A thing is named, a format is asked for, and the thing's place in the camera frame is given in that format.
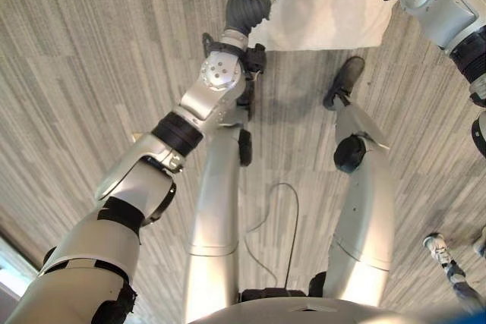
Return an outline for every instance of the circular joint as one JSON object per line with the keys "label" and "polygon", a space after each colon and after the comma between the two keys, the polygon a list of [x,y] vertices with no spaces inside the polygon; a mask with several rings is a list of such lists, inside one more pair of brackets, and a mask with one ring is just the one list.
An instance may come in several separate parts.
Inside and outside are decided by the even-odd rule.
{"label": "circular joint", "polygon": [[336,148],[334,163],[338,170],[351,174],[361,164],[365,153],[365,142],[353,134],[342,140]]}

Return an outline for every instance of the black cable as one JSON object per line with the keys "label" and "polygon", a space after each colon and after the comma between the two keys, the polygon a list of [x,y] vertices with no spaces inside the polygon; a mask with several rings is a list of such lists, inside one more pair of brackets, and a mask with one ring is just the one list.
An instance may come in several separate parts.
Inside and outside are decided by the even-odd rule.
{"label": "black cable", "polygon": [[294,254],[294,246],[295,246],[295,238],[297,236],[297,228],[298,228],[298,214],[299,214],[299,210],[300,210],[300,202],[298,200],[298,194],[297,194],[297,191],[295,191],[295,188],[291,185],[291,184],[288,184],[286,182],[279,182],[277,184],[274,184],[272,185],[272,187],[269,189],[269,192],[268,192],[268,203],[267,203],[267,208],[265,210],[265,216],[264,218],[262,219],[261,222],[259,222],[258,224],[256,224],[253,228],[250,228],[246,231],[245,233],[245,237],[244,237],[244,241],[245,241],[245,246],[246,246],[246,249],[248,251],[248,254],[250,255],[250,257],[262,268],[264,269],[265,271],[267,271],[273,278],[273,280],[275,281],[275,285],[274,287],[277,286],[277,283],[278,283],[278,280],[277,280],[277,277],[275,276],[275,274],[268,268],[266,267],[250,250],[250,247],[248,246],[248,240],[247,240],[247,236],[256,231],[257,229],[259,229],[267,220],[268,220],[268,216],[270,215],[270,202],[271,202],[271,196],[272,196],[272,192],[273,190],[275,190],[277,187],[279,186],[287,186],[288,188],[290,188],[292,190],[292,192],[294,193],[295,195],[295,205],[296,205],[296,214],[295,214],[295,228],[294,228],[294,237],[292,239],[292,248],[290,250],[290,257],[289,257],[289,265],[287,267],[287,275],[286,275],[286,284],[285,284],[285,288],[287,288],[287,283],[289,281],[289,273],[290,273],[290,266],[292,264],[292,256]]}

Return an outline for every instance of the black connector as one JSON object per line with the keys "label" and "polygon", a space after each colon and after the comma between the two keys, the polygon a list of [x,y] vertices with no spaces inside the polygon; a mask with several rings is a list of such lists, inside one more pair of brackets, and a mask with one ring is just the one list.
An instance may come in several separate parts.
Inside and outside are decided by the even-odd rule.
{"label": "black connector", "polygon": [[153,129],[152,134],[186,157],[203,139],[203,135],[183,117],[168,113]]}

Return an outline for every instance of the white paper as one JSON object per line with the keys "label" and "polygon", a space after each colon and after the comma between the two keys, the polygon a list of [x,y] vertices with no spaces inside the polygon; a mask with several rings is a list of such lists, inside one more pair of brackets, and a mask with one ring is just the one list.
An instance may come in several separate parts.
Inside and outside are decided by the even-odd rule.
{"label": "white paper", "polygon": [[250,45],[269,51],[356,49],[381,44],[394,2],[277,0],[270,20],[254,29]]}

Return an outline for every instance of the robot forearm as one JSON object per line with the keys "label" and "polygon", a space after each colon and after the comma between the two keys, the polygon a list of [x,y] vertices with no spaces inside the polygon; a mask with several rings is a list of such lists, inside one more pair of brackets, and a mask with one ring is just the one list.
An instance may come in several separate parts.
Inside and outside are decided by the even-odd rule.
{"label": "robot forearm", "polygon": [[[486,0],[399,0],[424,34],[456,63],[470,83],[471,100],[486,108]],[[486,112],[472,136],[486,157]]]}

